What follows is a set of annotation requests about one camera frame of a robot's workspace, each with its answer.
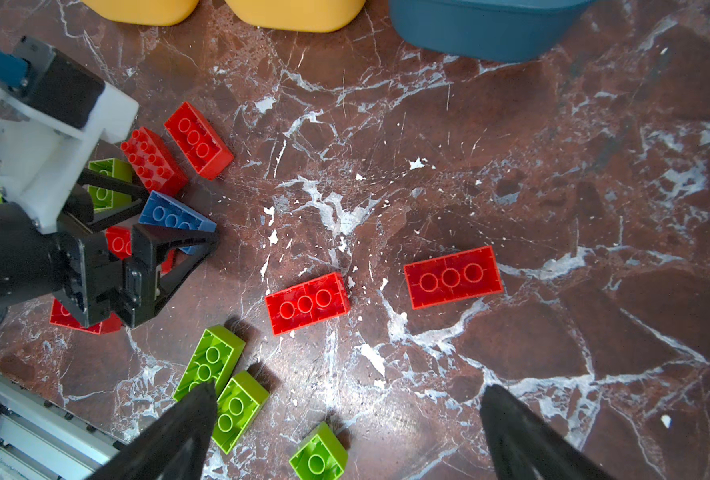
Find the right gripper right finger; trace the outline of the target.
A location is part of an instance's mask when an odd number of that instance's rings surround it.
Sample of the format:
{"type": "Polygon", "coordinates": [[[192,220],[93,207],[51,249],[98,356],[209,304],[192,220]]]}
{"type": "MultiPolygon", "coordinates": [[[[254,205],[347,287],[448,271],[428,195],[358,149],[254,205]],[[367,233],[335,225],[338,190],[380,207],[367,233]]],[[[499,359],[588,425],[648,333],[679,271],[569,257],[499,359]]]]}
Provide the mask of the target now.
{"type": "Polygon", "coordinates": [[[501,385],[486,388],[480,416],[499,479],[611,477],[501,385]]]}

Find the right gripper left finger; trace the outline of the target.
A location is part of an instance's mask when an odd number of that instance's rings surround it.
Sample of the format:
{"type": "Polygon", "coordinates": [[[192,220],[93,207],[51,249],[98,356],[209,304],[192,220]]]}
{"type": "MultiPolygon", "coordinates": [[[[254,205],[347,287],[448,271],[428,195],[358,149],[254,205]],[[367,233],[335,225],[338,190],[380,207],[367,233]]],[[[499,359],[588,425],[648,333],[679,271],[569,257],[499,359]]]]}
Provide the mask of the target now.
{"type": "Polygon", "coordinates": [[[91,477],[199,479],[217,416],[215,385],[201,383],[91,477]]]}

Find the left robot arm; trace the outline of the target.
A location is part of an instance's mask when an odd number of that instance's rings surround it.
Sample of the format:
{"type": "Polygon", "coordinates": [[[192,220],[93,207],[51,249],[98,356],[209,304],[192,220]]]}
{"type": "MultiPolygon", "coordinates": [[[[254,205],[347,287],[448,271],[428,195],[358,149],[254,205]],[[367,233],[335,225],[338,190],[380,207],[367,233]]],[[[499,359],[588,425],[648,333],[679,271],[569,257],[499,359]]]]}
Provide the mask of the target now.
{"type": "Polygon", "coordinates": [[[0,52],[0,310],[53,294],[85,327],[137,327],[215,250],[214,232],[137,225],[116,258],[106,230],[142,210],[145,188],[87,168],[129,133],[137,103],[48,45],[0,52]]]}

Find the blue lego brick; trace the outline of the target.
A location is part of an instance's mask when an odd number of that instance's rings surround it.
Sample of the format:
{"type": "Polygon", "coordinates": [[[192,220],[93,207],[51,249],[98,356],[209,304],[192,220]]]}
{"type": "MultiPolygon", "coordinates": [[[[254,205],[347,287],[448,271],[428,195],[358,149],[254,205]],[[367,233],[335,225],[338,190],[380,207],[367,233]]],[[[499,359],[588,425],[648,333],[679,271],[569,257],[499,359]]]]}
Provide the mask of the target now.
{"type": "Polygon", "coordinates": [[[152,191],[143,207],[139,224],[200,232],[216,231],[216,223],[180,201],[152,191]]]}

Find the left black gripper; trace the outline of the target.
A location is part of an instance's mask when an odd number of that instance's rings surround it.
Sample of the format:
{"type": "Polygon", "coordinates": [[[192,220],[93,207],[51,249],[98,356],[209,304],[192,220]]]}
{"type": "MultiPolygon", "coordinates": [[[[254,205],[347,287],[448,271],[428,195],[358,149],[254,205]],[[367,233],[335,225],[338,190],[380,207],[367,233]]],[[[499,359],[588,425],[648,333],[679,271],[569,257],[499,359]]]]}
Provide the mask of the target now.
{"type": "MultiPolygon", "coordinates": [[[[68,196],[57,219],[57,243],[64,258],[63,283],[55,297],[75,316],[87,316],[88,325],[112,312],[112,300],[122,284],[122,262],[109,250],[105,231],[143,210],[149,192],[141,185],[115,179],[85,168],[78,186],[68,196]],[[94,212],[89,192],[96,186],[128,195],[132,202],[105,212],[94,212]]],[[[137,224],[132,230],[131,311],[160,312],[185,280],[218,245],[216,232],[137,224]],[[167,273],[163,266],[172,252],[194,248],[167,273]]]]}

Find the red lego brick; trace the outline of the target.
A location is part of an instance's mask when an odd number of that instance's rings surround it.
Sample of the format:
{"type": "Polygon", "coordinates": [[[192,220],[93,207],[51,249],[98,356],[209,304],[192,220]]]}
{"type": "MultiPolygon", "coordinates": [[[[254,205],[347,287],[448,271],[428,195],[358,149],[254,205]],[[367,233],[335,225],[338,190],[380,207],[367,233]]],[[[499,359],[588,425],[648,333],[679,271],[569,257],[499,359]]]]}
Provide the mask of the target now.
{"type": "Polygon", "coordinates": [[[215,180],[235,156],[205,116],[189,102],[165,122],[165,128],[196,173],[215,180]]]}
{"type": "Polygon", "coordinates": [[[87,316],[81,314],[75,317],[58,299],[53,301],[49,322],[52,325],[94,335],[115,333],[123,327],[123,321],[114,312],[110,312],[110,316],[105,320],[88,325],[87,316]]]}
{"type": "Polygon", "coordinates": [[[275,336],[345,315],[351,310],[339,272],[266,296],[265,303],[275,336]]]}
{"type": "Polygon", "coordinates": [[[163,140],[149,129],[134,130],[121,149],[149,192],[175,197],[188,183],[163,140]]]}
{"type": "MultiPolygon", "coordinates": [[[[123,260],[132,255],[133,246],[131,241],[131,231],[129,229],[118,226],[109,227],[105,231],[105,236],[110,252],[113,253],[118,259],[123,260]]],[[[166,260],[161,266],[161,272],[163,275],[168,274],[174,268],[175,255],[176,252],[174,250],[168,252],[166,260]]]]}
{"type": "Polygon", "coordinates": [[[491,246],[414,262],[404,274],[415,310],[504,292],[491,246]]]}

